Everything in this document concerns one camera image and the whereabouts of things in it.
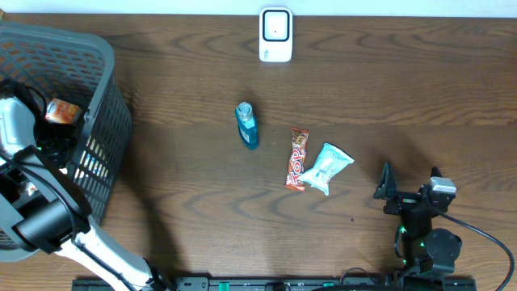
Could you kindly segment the grey plastic shopping basket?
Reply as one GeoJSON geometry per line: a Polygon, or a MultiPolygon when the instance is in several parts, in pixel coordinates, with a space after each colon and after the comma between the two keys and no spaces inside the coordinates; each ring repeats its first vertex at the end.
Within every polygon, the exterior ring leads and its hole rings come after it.
{"type": "MultiPolygon", "coordinates": [[[[99,224],[132,130],[131,115],[113,75],[115,56],[104,39],[50,27],[4,22],[1,25],[1,82],[12,79],[40,92],[49,103],[61,99],[82,109],[76,124],[67,126],[73,142],[53,161],[82,192],[99,224]],[[109,177],[75,179],[88,137],[107,151],[109,177]]],[[[36,187],[17,171],[1,173],[1,203],[17,191],[23,204],[37,196],[36,187]]],[[[38,251],[26,252],[2,230],[10,218],[1,211],[1,259],[15,262],[38,251]]]]}

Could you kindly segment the red Top chocolate bar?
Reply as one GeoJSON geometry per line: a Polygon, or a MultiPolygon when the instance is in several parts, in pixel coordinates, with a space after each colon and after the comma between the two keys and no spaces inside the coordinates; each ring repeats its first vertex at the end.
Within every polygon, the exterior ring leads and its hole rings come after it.
{"type": "Polygon", "coordinates": [[[304,183],[300,176],[305,172],[304,164],[307,154],[308,129],[291,127],[292,152],[288,160],[288,170],[285,187],[293,191],[303,192],[304,183]]]}

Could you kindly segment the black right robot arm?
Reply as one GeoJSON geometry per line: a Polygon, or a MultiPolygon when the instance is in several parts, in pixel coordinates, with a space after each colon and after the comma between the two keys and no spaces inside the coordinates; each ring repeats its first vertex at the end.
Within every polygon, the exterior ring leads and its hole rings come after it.
{"type": "Polygon", "coordinates": [[[384,213],[400,217],[394,249],[403,259],[403,268],[393,274],[394,284],[432,286],[442,284],[445,276],[454,273],[462,241],[451,231],[432,226],[432,219],[445,213],[456,198],[456,185],[451,179],[432,167],[429,183],[417,192],[400,191],[394,170],[386,162],[373,198],[385,201],[384,213]]]}

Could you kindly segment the light blue snack packet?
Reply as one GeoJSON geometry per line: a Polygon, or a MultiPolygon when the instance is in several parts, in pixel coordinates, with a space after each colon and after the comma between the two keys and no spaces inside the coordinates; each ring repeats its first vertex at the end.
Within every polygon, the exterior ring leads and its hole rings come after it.
{"type": "Polygon", "coordinates": [[[303,183],[330,194],[330,180],[355,160],[345,151],[330,143],[325,143],[317,156],[313,167],[305,171],[299,178],[303,183]]]}

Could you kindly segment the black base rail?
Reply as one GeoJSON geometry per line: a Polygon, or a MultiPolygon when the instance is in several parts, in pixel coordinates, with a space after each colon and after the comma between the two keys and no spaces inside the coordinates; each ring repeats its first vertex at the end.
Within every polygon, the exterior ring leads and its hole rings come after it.
{"type": "MultiPolygon", "coordinates": [[[[366,276],[348,276],[344,279],[209,279],[207,277],[178,277],[175,279],[179,291],[265,291],[265,290],[314,290],[336,286],[385,286],[390,283],[374,283],[366,276]]],[[[425,282],[423,279],[409,279],[404,290],[446,290],[476,291],[477,286],[472,279],[446,279],[442,282],[425,282]]]]}

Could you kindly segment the beige snack bag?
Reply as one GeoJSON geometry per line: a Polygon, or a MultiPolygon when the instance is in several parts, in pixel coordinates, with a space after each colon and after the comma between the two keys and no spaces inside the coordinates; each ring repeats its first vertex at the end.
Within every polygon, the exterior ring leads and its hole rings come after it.
{"type": "Polygon", "coordinates": [[[85,179],[92,175],[106,180],[110,175],[107,162],[107,151],[104,146],[94,137],[89,136],[86,149],[82,151],[79,166],[75,170],[74,178],[85,179]]]}

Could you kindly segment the small orange snack box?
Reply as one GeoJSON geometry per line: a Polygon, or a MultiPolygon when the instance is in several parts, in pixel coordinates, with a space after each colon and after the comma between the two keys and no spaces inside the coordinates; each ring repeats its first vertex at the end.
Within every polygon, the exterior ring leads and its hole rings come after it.
{"type": "Polygon", "coordinates": [[[52,99],[45,113],[45,119],[54,124],[76,124],[82,109],[61,99],[52,99]]]}

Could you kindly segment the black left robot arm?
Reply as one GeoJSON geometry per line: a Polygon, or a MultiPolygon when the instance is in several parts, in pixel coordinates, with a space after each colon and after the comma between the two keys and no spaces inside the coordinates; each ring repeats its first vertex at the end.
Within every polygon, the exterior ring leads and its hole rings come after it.
{"type": "Polygon", "coordinates": [[[124,249],[93,218],[90,202],[53,161],[71,147],[67,126],[47,120],[46,98],[12,79],[1,82],[2,175],[17,171],[37,196],[20,204],[5,198],[10,221],[2,230],[26,252],[43,251],[74,260],[114,290],[174,290],[175,283],[145,258],[124,249]]]}

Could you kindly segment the blue mouthwash bottle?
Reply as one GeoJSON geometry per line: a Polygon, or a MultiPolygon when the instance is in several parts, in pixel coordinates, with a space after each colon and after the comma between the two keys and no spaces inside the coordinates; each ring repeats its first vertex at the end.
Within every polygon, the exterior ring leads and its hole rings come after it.
{"type": "Polygon", "coordinates": [[[235,109],[237,128],[243,144],[250,150],[259,146],[258,123],[252,106],[242,102],[235,109]]]}

